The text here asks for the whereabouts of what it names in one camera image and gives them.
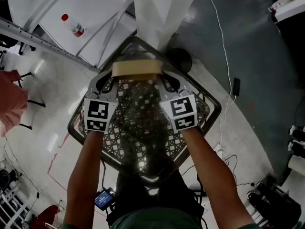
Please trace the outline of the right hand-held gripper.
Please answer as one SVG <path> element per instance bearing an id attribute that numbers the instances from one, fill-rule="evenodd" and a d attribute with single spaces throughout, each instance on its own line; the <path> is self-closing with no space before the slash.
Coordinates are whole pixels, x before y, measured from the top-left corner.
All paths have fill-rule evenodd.
<path id="1" fill-rule="evenodd" d="M 162 99 L 169 99 L 168 93 L 178 94 L 186 85 L 182 76 L 171 71 L 163 71 L 162 76 L 157 76 L 156 82 Z M 174 132 L 198 126 L 195 95 L 186 91 L 182 93 L 184 95 L 159 103 Z"/>

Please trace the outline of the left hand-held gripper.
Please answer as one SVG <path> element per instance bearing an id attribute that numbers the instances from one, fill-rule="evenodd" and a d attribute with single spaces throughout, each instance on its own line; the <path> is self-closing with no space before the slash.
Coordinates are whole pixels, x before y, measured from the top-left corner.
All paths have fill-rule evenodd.
<path id="1" fill-rule="evenodd" d="M 95 76 L 89 83 L 84 98 L 85 130 L 106 132 L 109 128 L 112 116 L 118 106 L 116 96 L 119 79 L 112 78 L 108 93 L 100 93 L 100 91 L 111 76 L 112 71 L 104 71 Z"/>

